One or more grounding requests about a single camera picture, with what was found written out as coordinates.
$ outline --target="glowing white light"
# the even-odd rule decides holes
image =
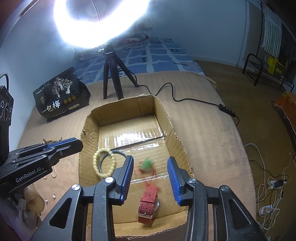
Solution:
[[[94,48],[126,31],[147,10],[150,0],[123,0],[100,22],[75,20],[67,11],[67,0],[56,0],[54,20],[62,38],[71,45]]]

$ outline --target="black package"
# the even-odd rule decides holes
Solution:
[[[37,110],[49,120],[89,105],[89,90],[71,67],[33,92]]]

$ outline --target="black tripod leg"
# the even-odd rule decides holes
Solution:
[[[127,69],[127,67],[125,66],[125,64],[122,62],[122,60],[118,56],[116,56],[116,61],[117,61],[117,64],[119,65],[119,67],[124,71],[124,73],[126,74],[126,76],[134,84],[134,86],[139,87],[138,83],[136,82],[136,80],[134,79],[134,77],[132,76],[132,74],[130,73],[130,71]]]
[[[109,75],[109,66],[107,64],[107,61],[104,63],[104,83],[103,83],[103,99],[107,98],[107,89],[108,89],[108,75]]]
[[[116,60],[113,59],[111,61],[108,61],[107,64],[110,68],[117,99],[118,100],[123,99],[124,97],[123,97],[122,87],[121,87],[120,78],[118,74],[117,62]]]

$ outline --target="striped towel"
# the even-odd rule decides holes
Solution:
[[[263,13],[265,24],[261,47],[273,57],[278,58],[281,46],[281,19],[265,5],[263,5]]]

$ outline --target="tripod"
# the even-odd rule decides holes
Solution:
[[[112,44],[105,44],[104,45],[104,51],[103,55],[105,56],[105,63],[104,63],[104,83],[103,83],[103,89],[104,89],[104,95],[103,99],[107,98],[107,88],[108,88],[108,75],[109,70],[111,73],[111,77],[113,80],[115,92],[117,99],[123,99],[123,92],[122,87],[120,83],[120,78],[118,74],[117,65],[123,70],[123,72],[126,74],[126,76],[130,79],[130,81],[134,84],[135,87],[139,87],[138,83],[130,73],[130,71],[127,69],[127,67],[124,65],[122,60],[116,55],[115,50],[113,49]]]

